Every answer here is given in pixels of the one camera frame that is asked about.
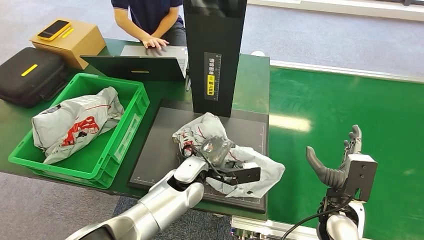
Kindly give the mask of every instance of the cardboard box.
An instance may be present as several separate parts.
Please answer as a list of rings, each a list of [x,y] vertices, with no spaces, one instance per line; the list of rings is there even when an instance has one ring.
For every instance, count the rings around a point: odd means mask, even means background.
[[[47,25],[46,28],[57,20],[68,21],[71,27],[52,41],[39,39],[38,33],[30,41],[38,49],[61,55],[68,66],[85,69],[89,64],[80,58],[80,55],[96,56],[106,46],[99,28],[95,24],[67,18],[58,18]]]

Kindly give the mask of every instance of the navy polo shirt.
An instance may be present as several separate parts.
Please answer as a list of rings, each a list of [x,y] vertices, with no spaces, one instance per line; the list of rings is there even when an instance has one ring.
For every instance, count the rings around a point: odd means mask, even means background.
[[[112,6],[118,9],[129,10],[131,19],[148,34],[153,34],[158,29],[161,20],[169,13],[170,8],[183,4],[183,0],[111,0]],[[177,22],[183,24],[183,19],[178,16]]]

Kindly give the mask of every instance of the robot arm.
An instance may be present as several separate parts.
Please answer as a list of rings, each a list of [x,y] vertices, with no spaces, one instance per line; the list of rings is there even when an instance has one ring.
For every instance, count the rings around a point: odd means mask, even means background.
[[[377,162],[361,154],[362,132],[358,125],[349,133],[350,142],[344,141],[344,153],[338,169],[325,167],[312,147],[306,148],[306,159],[320,181],[329,186],[318,213],[316,228],[321,240],[360,240],[363,237],[365,209],[363,203],[370,198]]]
[[[221,147],[215,149],[224,153],[230,150]],[[261,169],[215,168],[202,153],[192,152],[189,157],[184,157],[177,169],[152,186],[135,206],[112,219],[83,227],[66,240],[151,239],[202,200],[206,178],[238,185],[259,181]]]

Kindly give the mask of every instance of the person's hand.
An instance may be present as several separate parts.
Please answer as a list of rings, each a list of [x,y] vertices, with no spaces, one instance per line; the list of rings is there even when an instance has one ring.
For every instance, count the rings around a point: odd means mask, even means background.
[[[143,39],[141,39],[141,42],[143,43],[146,49],[148,49],[149,47],[152,47],[152,48],[157,48],[159,50],[162,49],[161,46],[165,47],[166,45],[169,44],[169,42],[167,42],[166,40],[163,40],[151,35],[148,35],[144,37]]]

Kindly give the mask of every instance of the black cutting mat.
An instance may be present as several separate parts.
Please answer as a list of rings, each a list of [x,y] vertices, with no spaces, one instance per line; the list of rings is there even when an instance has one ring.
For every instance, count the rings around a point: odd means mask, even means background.
[[[193,112],[190,103],[163,100],[134,167],[129,186],[149,189],[169,171],[176,169],[179,166],[179,148],[171,136],[200,115]],[[264,155],[268,154],[268,115],[233,110],[231,118],[220,117],[220,120],[228,138],[237,145],[251,147]],[[209,185],[205,185],[203,199],[259,213],[265,213],[267,206],[267,194],[262,198],[225,197]]]

